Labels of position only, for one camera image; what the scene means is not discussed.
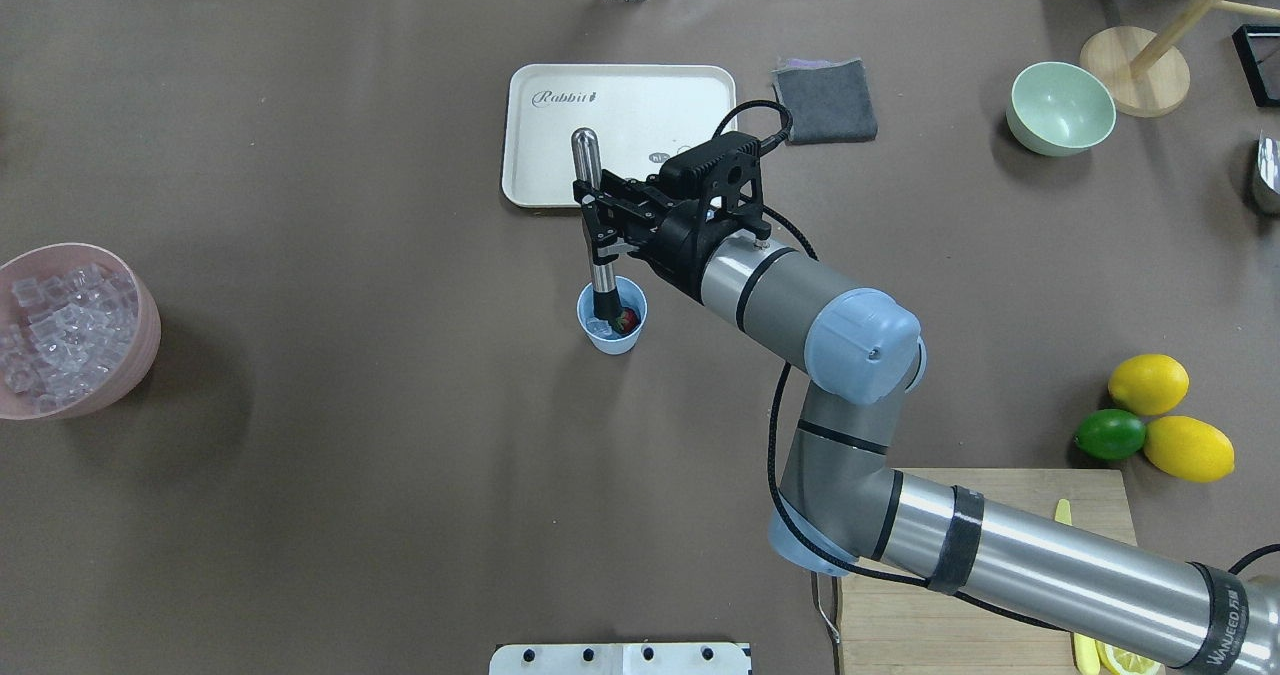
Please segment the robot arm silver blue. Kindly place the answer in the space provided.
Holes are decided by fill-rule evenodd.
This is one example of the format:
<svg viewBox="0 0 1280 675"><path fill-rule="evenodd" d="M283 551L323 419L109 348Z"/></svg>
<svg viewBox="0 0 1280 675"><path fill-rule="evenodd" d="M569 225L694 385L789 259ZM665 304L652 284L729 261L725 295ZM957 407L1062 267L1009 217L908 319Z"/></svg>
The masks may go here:
<svg viewBox="0 0 1280 675"><path fill-rule="evenodd" d="M906 464L1043 462L1115 366L1135 450L1228 497L1179 500L1162 533L1277 534L1277 228L1213 155L1106 146L1033 156L1009 137L791 156L730 132L644 179L575 136L573 184L600 316L622 320L627 255L724 319L809 389L776 548L897 579L1184 674L1275 674L1277 583L1184 562L941 485Z"/></svg>

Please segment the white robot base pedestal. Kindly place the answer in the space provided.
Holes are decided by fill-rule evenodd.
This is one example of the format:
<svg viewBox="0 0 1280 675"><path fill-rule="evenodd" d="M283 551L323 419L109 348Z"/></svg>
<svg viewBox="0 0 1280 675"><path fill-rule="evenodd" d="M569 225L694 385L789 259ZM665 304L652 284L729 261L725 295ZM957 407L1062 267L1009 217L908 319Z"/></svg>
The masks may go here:
<svg viewBox="0 0 1280 675"><path fill-rule="evenodd" d="M749 646L733 642L508 644L489 674L753 674Z"/></svg>

